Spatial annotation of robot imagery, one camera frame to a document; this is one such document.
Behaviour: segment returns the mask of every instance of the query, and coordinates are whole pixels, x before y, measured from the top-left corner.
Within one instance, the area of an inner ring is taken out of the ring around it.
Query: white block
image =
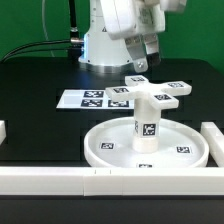
[[[223,169],[126,169],[123,195],[223,195]]]
[[[79,168],[1,167],[1,195],[83,195]]]
[[[121,169],[97,168],[84,176],[84,195],[122,195]]]
[[[203,122],[201,134],[207,140],[210,154],[219,167],[224,167],[224,136],[213,122]]]
[[[161,84],[161,86],[163,92],[172,96],[189,95],[192,91],[192,87],[183,81],[167,82]]]
[[[6,138],[5,122],[0,121],[0,145],[2,144],[5,138]]]

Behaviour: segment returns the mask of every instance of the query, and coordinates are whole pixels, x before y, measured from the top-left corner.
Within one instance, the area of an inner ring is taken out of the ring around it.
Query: black surface
[[[7,121],[8,137],[0,146],[0,165],[86,165],[86,132],[100,122],[131,116],[132,111],[56,110],[57,102],[64,89],[125,85],[124,77],[132,74],[87,72],[66,58],[26,58],[1,64],[0,120]],[[179,97],[179,108],[163,111],[164,118],[196,130],[202,121],[224,127],[224,77],[208,63],[163,60],[144,75],[154,83],[183,80],[193,87],[190,96]]]
[[[87,166],[85,133],[97,123],[132,111],[56,110],[64,89],[124,85],[123,75],[104,77],[67,59],[24,58],[0,65],[0,120],[8,138],[0,165]],[[200,60],[163,60],[146,74],[152,82],[185,81],[190,96],[163,117],[199,130],[202,121],[224,128],[224,77]],[[209,166],[214,166],[210,159]],[[0,223],[182,223],[224,220],[223,197],[0,197]]]

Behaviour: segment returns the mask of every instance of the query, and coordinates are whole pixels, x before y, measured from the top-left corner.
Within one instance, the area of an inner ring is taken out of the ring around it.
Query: green wall
[[[17,46],[45,40],[42,0],[0,3],[0,57]],[[76,4],[79,30],[85,33],[89,25],[89,0],[77,0]],[[162,57],[206,60],[224,74],[223,9],[223,0],[188,0],[184,14],[167,14],[166,32],[159,35]],[[68,0],[46,0],[46,25],[50,40],[69,38]]]

